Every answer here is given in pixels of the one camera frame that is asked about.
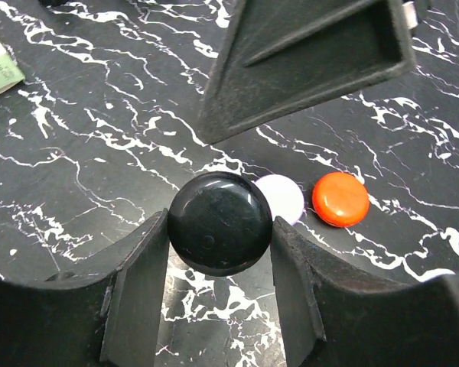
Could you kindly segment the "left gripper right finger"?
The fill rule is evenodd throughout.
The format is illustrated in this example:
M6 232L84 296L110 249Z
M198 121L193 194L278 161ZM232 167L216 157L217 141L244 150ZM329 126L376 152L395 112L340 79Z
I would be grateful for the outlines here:
M289 366L459 366L459 273L414 285L381 278L282 218L270 249Z

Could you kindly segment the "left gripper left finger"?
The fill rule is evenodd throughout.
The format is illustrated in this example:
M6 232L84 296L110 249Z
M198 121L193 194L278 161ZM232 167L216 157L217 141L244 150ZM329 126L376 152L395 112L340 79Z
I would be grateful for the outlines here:
M0 366L151 366L168 213L43 281L0 279Z

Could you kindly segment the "black earbud charging case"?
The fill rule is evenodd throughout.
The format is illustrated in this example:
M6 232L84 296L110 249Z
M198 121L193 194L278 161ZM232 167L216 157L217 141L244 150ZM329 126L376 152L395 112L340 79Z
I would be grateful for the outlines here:
M223 277L252 267L272 238L272 214L262 191L229 172L188 181L168 210L168 237L195 271Z

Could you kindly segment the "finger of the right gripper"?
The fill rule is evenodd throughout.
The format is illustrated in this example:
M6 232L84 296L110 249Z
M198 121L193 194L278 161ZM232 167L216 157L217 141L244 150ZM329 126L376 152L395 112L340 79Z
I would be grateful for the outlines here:
M401 1L238 1L197 132L215 144L414 65Z

